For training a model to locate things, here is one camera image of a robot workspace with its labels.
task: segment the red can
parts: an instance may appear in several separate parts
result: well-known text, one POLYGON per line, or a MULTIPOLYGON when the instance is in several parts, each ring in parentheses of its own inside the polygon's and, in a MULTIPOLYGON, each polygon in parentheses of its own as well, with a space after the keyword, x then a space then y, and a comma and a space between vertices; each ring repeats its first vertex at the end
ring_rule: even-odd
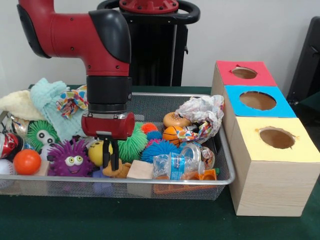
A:
POLYGON ((0 133, 0 159, 12 160, 24 147, 24 140, 14 133, 0 133))

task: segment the purple spiky ball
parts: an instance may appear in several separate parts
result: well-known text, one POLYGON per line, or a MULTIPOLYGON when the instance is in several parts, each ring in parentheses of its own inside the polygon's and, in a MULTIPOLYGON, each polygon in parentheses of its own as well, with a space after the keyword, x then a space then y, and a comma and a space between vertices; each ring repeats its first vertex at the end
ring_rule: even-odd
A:
POLYGON ((84 140, 76 142, 72 140, 55 144, 48 152, 48 159, 52 161, 49 176, 61 177, 88 177, 93 169, 93 164, 86 155, 86 144, 84 140))

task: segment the blue box section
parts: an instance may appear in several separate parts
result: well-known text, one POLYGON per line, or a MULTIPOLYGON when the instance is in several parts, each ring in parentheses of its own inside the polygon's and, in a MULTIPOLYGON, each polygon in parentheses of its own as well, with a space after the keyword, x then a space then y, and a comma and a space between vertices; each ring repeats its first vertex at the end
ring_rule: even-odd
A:
POLYGON ((282 92, 276 86, 225 86, 229 100, 235 115, 241 117, 278 117, 296 118, 296 115, 282 92), (270 110, 260 110, 249 107, 241 102, 240 96, 247 92, 258 92, 270 95, 276 102, 274 108, 270 110))

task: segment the red robot arm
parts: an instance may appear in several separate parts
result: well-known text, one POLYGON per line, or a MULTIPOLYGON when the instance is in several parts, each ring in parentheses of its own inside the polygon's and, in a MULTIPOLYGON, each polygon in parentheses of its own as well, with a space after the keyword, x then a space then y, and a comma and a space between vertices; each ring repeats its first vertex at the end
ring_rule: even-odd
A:
POLYGON ((29 44, 33 50, 42 50, 36 52, 41 57, 80 58, 88 76, 129 75, 130 33, 119 12, 106 9, 59 14, 55 12, 54 0, 19 0, 18 11, 29 44), (113 24, 109 29, 107 21, 113 24), (122 42, 108 42, 115 35, 122 42))
POLYGON ((126 140, 135 126, 134 114, 126 112, 132 80, 128 77, 131 40, 125 18, 111 9, 59 14, 54 0, 19 0, 17 8, 29 45, 38 56, 82 59, 89 102, 82 129, 87 136, 104 140, 103 167, 111 161, 112 170, 117 170, 117 140, 126 140))

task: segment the white wall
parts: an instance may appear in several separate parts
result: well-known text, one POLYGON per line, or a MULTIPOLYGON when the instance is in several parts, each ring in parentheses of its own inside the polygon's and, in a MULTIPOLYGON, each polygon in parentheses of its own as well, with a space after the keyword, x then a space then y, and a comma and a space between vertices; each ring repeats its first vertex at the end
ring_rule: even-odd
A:
MULTIPOLYGON (((55 8, 62 13, 85 13, 101 1, 55 0, 55 8)), ((319 0, 190 1, 200 7, 201 19, 188 26, 183 86, 211 86, 216 60, 264 61, 287 94, 310 20, 319 14, 319 0)), ((17 2, 1 1, 0 97, 42 77, 51 82, 84 83, 85 69, 79 59, 48 60, 32 52, 18 18, 17 2)))

